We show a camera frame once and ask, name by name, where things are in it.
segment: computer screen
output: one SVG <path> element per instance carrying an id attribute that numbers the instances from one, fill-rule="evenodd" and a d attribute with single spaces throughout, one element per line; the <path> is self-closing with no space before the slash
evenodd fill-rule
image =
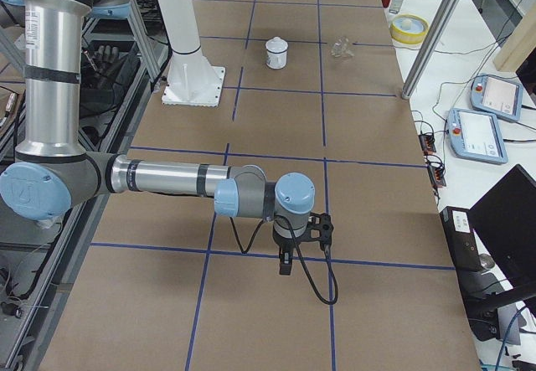
<path id="1" fill-rule="evenodd" d="M 467 216 L 514 288 L 536 281 L 536 181 L 521 165 L 501 178 Z M 536 316 L 536 298 L 525 303 Z"/>

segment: robotic arm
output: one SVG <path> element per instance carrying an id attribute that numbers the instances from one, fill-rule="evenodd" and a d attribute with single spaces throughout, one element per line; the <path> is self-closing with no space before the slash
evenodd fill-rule
<path id="1" fill-rule="evenodd" d="M 302 256 L 301 242 L 316 241 L 329 256 L 332 224 L 329 215 L 311 213 L 315 188 L 303 174 L 273 183 L 256 166 L 148 162 L 86 152 L 77 137 L 83 18 L 90 12 L 125 16 L 129 0 L 24 2 L 26 137 L 16 147 L 17 162 L 0 175 L 0 194 L 17 214 L 51 220 L 103 193 L 195 195 L 214 198 L 219 215 L 273 221 L 282 275 L 291 273 L 294 249 Z M 186 14 L 193 16 L 193 10 Z"/>

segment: cardboard surface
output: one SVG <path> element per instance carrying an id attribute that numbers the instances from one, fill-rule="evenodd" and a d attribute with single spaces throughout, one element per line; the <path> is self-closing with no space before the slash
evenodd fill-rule
<path id="1" fill-rule="evenodd" d="M 110 199 L 42 370 L 479 369 L 388 29 L 363 8 L 379 5 L 196 0 L 204 54 L 227 67 L 222 101 L 154 95 L 129 152 L 307 174 L 335 226 L 339 303 L 314 296 L 298 260 L 277 274 L 271 224 L 241 255 L 209 200 L 126 193 Z M 386 45 L 334 59 L 323 35 L 341 31 Z M 271 70 L 264 39 L 278 34 L 296 40 Z M 236 223 L 245 245 L 257 221 Z M 302 248 L 332 296 L 318 245 Z"/>

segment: metal rod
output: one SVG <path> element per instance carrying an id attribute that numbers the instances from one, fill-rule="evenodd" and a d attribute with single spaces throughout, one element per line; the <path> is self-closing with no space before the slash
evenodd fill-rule
<path id="1" fill-rule="evenodd" d="M 430 26 L 430 30 L 426 35 L 425 41 L 422 44 L 422 47 L 415 58 L 415 62 L 411 67 L 410 73 L 406 78 L 404 83 L 404 88 L 402 89 L 402 98 L 409 99 L 415 90 L 415 87 L 419 83 L 419 79 L 422 76 L 422 73 L 425 71 L 425 68 L 430 61 L 434 49 L 436 48 L 437 43 L 443 31 L 445 30 L 446 25 L 451 18 L 452 13 L 456 8 L 459 0 L 442 0 L 441 5 L 437 9 L 437 14 L 434 17 L 434 21 Z"/>

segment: blue cable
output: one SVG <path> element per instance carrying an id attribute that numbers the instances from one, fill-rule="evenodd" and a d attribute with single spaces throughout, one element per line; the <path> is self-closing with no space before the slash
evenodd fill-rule
<path id="1" fill-rule="evenodd" d="M 502 345 L 501 349 L 499 350 L 499 355 L 497 356 L 497 362 L 495 363 L 495 371 L 499 370 L 499 363 L 501 363 L 501 357 L 503 356 L 503 350 L 506 346 L 506 341 L 508 340 L 508 334 L 510 333 L 510 329 L 512 329 L 512 325 L 515 322 L 516 319 L 518 319 L 519 315 L 521 315 L 521 312 L 525 310 L 527 306 L 523 306 L 518 309 L 518 311 L 513 314 L 512 319 L 510 320 L 510 323 L 508 324 L 508 327 L 506 329 L 506 332 L 504 333 L 504 337 L 502 337 Z"/>

